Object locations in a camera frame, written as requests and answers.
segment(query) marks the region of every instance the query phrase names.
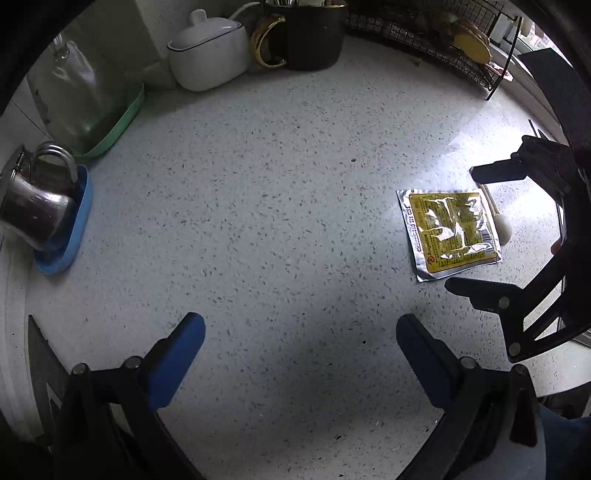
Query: blue tray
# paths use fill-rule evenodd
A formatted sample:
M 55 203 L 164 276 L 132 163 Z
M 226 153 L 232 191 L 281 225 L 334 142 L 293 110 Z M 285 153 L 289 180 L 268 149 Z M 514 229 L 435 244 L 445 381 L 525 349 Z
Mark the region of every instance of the blue tray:
M 67 243 L 58 251 L 34 251 L 35 265 L 46 275 L 54 275 L 68 268 L 74 261 L 80 243 L 82 242 L 82 234 L 84 233 L 92 205 L 92 182 L 90 181 L 88 170 L 83 165 L 78 165 L 78 179 L 79 190 L 77 196 L 81 200 Z

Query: yellow label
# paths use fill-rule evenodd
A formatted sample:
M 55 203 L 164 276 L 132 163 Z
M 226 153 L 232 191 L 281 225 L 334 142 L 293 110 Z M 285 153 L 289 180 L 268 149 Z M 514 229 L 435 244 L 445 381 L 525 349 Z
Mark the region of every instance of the yellow label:
M 429 273 L 498 258 L 479 193 L 414 193 L 408 200 Z

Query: wire rack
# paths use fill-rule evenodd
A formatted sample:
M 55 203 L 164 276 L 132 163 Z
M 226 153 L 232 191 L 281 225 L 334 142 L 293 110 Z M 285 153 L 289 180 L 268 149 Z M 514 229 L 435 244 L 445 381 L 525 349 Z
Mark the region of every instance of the wire rack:
M 409 17 L 417 15 L 424 8 L 424 2 L 358 0 L 350 1 L 349 4 L 347 26 L 352 33 L 362 34 L 374 40 L 392 41 L 427 54 L 454 67 L 489 91 L 494 91 L 498 86 L 501 76 L 497 72 L 470 60 L 461 50 L 454 47 L 443 49 L 426 36 L 412 32 L 393 20 L 393 12 L 404 11 Z M 460 18 L 471 20 L 487 36 L 491 34 L 502 11 L 502 3 L 488 3 L 484 0 L 446 0 L 438 2 L 436 6 L 439 11 L 452 12 Z

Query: dish rack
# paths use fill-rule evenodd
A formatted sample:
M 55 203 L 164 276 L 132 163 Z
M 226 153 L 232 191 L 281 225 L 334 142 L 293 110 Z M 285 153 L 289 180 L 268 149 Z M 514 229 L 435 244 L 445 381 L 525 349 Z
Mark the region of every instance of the dish rack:
M 517 42 L 517 35 L 513 40 L 511 54 L 507 58 L 503 72 L 499 74 L 485 65 L 472 61 L 457 48 L 453 48 L 452 51 L 438 48 L 426 36 L 412 32 L 393 20 L 392 12 L 394 11 L 404 11 L 409 17 L 413 17 L 422 10 L 421 7 L 424 8 L 425 5 L 420 0 L 349 0 L 346 25 L 350 34 L 402 48 L 413 54 L 426 55 L 459 70 L 487 89 L 490 94 L 486 99 L 490 99 L 505 76 Z M 471 20 L 487 37 L 490 36 L 499 16 L 506 15 L 502 12 L 503 3 L 487 2 L 486 0 L 430 2 L 429 9 L 451 12 L 460 18 Z

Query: gold handle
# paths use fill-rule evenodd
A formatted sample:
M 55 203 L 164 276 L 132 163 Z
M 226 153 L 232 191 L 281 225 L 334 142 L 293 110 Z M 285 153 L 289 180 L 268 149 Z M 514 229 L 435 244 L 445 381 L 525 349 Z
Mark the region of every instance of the gold handle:
M 261 57 L 261 46 L 268 33 L 273 29 L 274 26 L 280 23 L 285 23 L 285 17 L 283 15 L 272 14 L 268 17 L 263 18 L 256 26 L 255 31 L 251 37 L 251 53 L 255 57 L 256 62 L 266 69 L 278 69 L 283 67 L 287 61 L 285 59 L 279 59 L 279 63 L 273 65 L 268 64 Z

